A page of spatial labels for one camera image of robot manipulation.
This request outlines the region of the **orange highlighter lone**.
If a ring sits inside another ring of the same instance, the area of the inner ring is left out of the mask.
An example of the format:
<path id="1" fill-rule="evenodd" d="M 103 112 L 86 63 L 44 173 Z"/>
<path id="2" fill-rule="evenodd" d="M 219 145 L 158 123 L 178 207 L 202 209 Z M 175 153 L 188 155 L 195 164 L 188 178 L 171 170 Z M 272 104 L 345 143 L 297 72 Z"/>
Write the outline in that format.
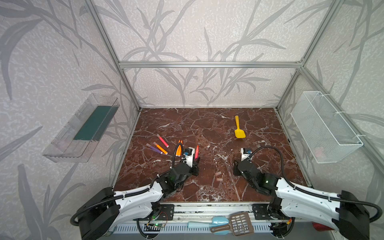
<path id="1" fill-rule="evenodd" d="M 153 142 L 153 144 L 164 154 L 164 155 L 167 155 L 168 152 L 166 150 L 164 150 L 159 144 L 157 144 L 156 142 Z"/>

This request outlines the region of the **pink highlighter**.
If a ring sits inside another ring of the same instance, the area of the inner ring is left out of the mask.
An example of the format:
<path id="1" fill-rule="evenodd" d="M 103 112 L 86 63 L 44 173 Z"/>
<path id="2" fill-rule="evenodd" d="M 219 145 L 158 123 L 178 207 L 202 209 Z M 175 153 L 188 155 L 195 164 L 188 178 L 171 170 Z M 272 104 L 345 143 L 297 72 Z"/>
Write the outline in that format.
<path id="1" fill-rule="evenodd" d="M 195 150 L 195 160 L 198 159 L 198 157 L 199 157 L 199 145 L 197 145 Z"/>
<path id="2" fill-rule="evenodd" d="M 166 148 L 169 147 L 169 144 L 161 137 L 161 135 L 157 134 L 157 137 L 159 138 L 159 140 L 164 144 L 164 146 Z"/>

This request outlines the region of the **purple highlighter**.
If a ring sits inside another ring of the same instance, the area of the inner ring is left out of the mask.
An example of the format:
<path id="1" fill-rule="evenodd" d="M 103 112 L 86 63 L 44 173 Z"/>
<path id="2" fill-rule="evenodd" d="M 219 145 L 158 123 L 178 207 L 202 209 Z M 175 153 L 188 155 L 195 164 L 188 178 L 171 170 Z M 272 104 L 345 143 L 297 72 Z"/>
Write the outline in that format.
<path id="1" fill-rule="evenodd" d="M 153 151 L 155 151 L 155 152 L 157 152 L 157 153 L 159 153 L 161 155 L 163 154 L 163 152 L 161 150 L 159 150 L 158 148 L 156 148 L 156 147 L 154 147 L 154 146 L 152 146 L 150 144 L 146 144 L 146 146 L 149 147 L 151 150 L 153 150 Z"/>

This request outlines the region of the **orange highlighter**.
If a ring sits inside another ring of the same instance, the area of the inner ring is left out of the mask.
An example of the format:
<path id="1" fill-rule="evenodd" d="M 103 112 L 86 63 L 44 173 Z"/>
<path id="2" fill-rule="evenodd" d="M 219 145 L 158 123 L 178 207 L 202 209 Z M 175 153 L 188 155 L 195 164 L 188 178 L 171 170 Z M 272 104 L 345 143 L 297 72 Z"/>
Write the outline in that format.
<path id="1" fill-rule="evenodd" d="M 176 157 L 179 157 L 181 153 L 181 146 L 178 145 L 177 151 L 176 151 Z"/>
<path id="2" fill-rule="evenodd" d="M 181 156 L 181 153 L 182 153 L 182 146 L 178 146 L 178 150 L 177 150 L 177 156 L 180 157 Z"/>

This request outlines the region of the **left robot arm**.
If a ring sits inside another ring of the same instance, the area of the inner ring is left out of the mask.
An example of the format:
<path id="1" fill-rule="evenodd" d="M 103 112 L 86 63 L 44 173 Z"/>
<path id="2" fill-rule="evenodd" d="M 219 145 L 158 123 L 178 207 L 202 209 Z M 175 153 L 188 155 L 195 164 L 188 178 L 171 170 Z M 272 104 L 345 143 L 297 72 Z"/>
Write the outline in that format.
<path id="1" fill-rule="evenodd" d="M 161 201 L 172 197 L 190 176 L 199 174 L 199 162 L 185 159 L 140 188 L 104 188 L 77 210 L 70 223 L 79 227 L 83 240 L 97 240 L 121 223 L 158 216 Z"/>

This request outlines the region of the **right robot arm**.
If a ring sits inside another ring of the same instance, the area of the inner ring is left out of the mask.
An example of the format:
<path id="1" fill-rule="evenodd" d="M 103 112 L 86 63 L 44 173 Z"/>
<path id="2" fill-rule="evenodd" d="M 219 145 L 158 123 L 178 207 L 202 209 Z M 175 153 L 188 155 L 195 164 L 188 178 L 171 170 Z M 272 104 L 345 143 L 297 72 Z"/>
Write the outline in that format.
<path id="1" fill-rule="evenodd" d="M 305 219 L 338 231 L 348 240 L 370 239 L 370 224 L 383 215 L 380 206 L 359 201 L 352 193 L 322 192 L 287 179 L 286 174 L 277 176 L 262 173 L 253 163 L 252 151 L 242 148 L 241 160 L 234 162 L 234 175 L 242 176 L 259 194 L 272 197 L 268 213 L 277 218 L 284 215 L 291 219 Z"/>

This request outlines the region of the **brown slotted litter scoop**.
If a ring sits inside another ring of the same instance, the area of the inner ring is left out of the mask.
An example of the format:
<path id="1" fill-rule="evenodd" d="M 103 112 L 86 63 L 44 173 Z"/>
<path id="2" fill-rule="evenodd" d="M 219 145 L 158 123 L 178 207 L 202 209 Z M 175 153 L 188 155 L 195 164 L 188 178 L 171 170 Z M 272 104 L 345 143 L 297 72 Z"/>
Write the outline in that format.
<path id="1" fill-rule="evenodd" d="M 254 233 L 254 227 L 248 212 L 231 214 L 229 222 L 222 226 L 210 228 L 215 235 L 232 233 L 235 237 L 246 236 Z"/>

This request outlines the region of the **yellow plastic scoop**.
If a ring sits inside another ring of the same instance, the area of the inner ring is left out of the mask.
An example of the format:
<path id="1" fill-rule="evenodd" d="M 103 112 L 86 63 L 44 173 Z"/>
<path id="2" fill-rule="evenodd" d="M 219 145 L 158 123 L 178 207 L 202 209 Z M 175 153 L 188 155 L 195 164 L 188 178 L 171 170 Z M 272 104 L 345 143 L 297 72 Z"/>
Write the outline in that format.
<path id="1" fill-rule="evenodd" d="M 239 116 L 235 116 L 235 122 L 236 122 L 236 126 L 237 128 L 235 129 L 235 136 L 237 139 L 244 139 L 246 137 L 246 134 L 244 132 L 244 130 L 241 130 L 240 129 L 240 119 L 239 119 Z"/>

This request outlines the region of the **light blue brush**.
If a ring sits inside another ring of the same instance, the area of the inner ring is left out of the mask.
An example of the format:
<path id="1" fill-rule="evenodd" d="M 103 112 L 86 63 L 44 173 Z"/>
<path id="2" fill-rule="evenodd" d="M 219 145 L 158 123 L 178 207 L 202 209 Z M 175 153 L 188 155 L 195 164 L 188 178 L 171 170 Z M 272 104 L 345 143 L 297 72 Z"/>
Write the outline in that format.
<path id="1" fill-rule="evenodd" d="M 223 226 L 229 223 L 229 220 L 226 217 L 213 217 L 211 223 L 202 223 L 202 222 L 188 222 L 187 227 L 189 229 L 202 229 L 202 228 L 212 228 Z"/>

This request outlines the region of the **red bottle black nozzle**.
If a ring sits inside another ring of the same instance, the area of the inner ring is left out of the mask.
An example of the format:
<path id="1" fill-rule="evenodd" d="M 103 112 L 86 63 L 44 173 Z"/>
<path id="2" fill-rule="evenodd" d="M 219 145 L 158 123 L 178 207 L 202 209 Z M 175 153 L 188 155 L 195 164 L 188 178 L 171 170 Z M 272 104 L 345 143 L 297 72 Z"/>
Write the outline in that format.
<path id="1" fill-rule="evenodd" d="M 333 230 L 333 228 L 330 228 L 328 226 L 325 226 L 325 225 L 322 225 L 319 223 L 315 223 L 315 222 L 312 222 L 312 225 L 313 225 L 314 229 L 318 232 L 325 232 L 325 231 L 332 231 Z"/>

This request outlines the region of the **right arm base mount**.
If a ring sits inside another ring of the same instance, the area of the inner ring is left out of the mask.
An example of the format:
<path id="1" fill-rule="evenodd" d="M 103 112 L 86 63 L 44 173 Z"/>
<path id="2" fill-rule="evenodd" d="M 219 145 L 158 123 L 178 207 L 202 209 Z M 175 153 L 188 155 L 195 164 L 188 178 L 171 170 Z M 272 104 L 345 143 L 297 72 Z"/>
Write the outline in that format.
<path id="1" fill-rule="evenodd" d="M 282 213 L 271 210 L 268 203 L 252 204 L 252 212 L 256 220 L 283 220 L 284 218 Z"/>

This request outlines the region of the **aluminium front rail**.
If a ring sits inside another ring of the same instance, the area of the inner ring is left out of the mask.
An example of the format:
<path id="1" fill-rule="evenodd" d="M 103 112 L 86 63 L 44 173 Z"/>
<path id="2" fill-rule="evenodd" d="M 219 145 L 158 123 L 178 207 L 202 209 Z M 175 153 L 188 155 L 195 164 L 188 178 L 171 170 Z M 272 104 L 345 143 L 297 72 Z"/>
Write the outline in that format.
<path id="1" fill-rule="evenodd" d="M 252 204 L 258 203 L 175 203 L 173 220 L 178 216 L 182 219 L 203 219 L 215 216 L 228 216 L 237 212 L 248 212 L 253 215 Z M 331 227 L 332 220 L 339 218 L 340 203 L 328 200 L 316 200 L 304 203 L 299 200 L 274 201 L 268 203 L 271 210 L 280 212 L 283 220 L 289 218 L 304 219 Z"/>

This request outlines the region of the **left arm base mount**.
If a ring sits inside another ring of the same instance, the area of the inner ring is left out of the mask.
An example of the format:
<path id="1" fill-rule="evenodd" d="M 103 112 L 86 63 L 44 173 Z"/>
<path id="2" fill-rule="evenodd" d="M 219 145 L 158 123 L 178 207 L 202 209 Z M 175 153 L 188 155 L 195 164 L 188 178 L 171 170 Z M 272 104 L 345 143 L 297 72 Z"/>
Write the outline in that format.
<path id="1" fill-rule="evenodd" d="M 155 204 L 147 218 L 148 220 L 171 221 L 174 218 L 174 213 L 175 205 L 173 204 Z"/>

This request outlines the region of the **clear plastic wall tray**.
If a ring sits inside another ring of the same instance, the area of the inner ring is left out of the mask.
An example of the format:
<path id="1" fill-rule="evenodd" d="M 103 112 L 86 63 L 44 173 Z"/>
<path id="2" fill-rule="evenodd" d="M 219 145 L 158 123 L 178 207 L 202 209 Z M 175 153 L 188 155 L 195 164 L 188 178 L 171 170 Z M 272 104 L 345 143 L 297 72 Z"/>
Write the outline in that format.
<path id="1" fill-rule="evenodd" d="M 117 97 L 90 94 L 43 151 L 55 163 L 86 163 L 120 107 Z"/>

